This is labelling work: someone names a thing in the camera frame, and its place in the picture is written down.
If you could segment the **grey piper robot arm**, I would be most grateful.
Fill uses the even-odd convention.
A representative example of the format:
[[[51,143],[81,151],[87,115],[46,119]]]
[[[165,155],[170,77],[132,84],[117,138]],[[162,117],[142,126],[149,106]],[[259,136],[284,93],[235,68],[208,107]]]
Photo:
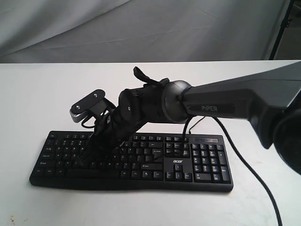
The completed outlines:
[[[133,71],[143,87],[123,90],[117,106],[102,98],[102,107],[91,113],[93,151],[114,150],[146,123],[187,124],[196,116],[244,119],[265,149],[273,145],[300,173],[300,63],[195,87],[182,80],[155,81],[138,67]]]

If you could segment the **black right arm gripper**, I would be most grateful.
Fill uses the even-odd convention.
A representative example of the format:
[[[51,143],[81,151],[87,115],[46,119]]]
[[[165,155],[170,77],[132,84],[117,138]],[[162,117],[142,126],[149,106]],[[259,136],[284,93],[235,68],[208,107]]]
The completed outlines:
[[[163,90],[168,83],[169,80],[161,80],[144,84],[142,88],[123,90],[117,108],[102,120],[79,155],[79,166],[96,154],[101,157],[112,154],[148,122],[169,123],[162,109]]]

